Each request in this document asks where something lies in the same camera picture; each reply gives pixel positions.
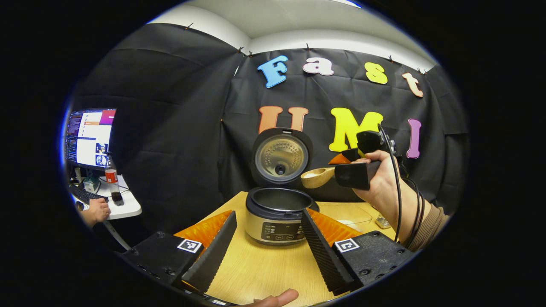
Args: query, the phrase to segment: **bottle label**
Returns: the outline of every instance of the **bottle label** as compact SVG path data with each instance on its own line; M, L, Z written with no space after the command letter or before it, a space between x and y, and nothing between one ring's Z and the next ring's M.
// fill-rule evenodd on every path
M109 184L114 184L117 182L117 172L115 169L107 169L104 171L104 174L106 176L106 181Z

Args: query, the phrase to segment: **rice cooker lid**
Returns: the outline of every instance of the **rice cooker lid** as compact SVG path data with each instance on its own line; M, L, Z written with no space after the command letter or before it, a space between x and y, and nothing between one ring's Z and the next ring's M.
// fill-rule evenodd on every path
M289 128L262 131L252 148L252 177L261 187L299 187L312 157L311 139Z

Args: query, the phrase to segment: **monitor screen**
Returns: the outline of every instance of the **monitor screen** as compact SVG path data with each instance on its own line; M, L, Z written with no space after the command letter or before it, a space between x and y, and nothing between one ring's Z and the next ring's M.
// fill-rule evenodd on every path
M74 111L68 119L65 158L68 163L90 169L108 165L110 131L116 109Z

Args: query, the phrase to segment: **plastic bottle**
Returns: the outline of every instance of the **plastic bottle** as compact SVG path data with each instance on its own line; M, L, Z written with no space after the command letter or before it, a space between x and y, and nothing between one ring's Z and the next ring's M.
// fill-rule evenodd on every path
M110 187L110 193L112 194L112 201L117 206L122 206L124 204L123 197L120 193L120 186L117 182L117 170L112 160L112 156L108 156L106 163L106 168L104 169L104 175L106 176L106 182Z

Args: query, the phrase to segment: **colorful letter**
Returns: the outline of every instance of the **colorful letter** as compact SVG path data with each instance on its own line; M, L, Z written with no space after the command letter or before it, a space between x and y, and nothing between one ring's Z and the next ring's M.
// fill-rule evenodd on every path
M408 119L410 127L409 135L409 150L406 153L406 157L410 159L417 159L419 157L419 129L421 128L421 122L415 119Z
M287 57L280 55L274 58L273 60L269 62L265 62L262 65L258 66L258 70L261 70L264 73L265 78L268 81L265 84L265 87L270 88L286 80L285 75L279 75L279 72L281 73L286 72L287 70L286 65L284 65L284 63L279 63L275 65L275 63L284 62L287 60L288 60Z
M345 144L345 135L347 135L351 148L357 147L357 133L369 130L379 132L377 124L383 121L383 115L376 112L368 112L359 126L349 109L333 108L331 113L336 118L334 142L328 146L331 151L341 152L348 149L347 144Z
M258 128L258 134L263 130L277 127L277 116L282 113L282 108L276 105L266 105L260 108L262 118L260 119L260 127Z
M415 79L411 73L405 73L402 75L404 79L408 81L409 89L412 91L413 94L417 97L422 97L423 92L417 88L417 84L419 84L419 81Z
M304 71L310 74L321 74L331 76L334 74L332 70L332 62L322 57L310 57L307 59L307 64L304 65Z
M368 77L370 81L380 84L387 83L387 76L384 74L385 69L383 69L381 65L366 62L364 68L366 69L366 77Z
M292 114L292 125L291 128L298 131L303 131L304 129L304 116L309 113L309 110L301 107L292 107L288 109L288 112Z

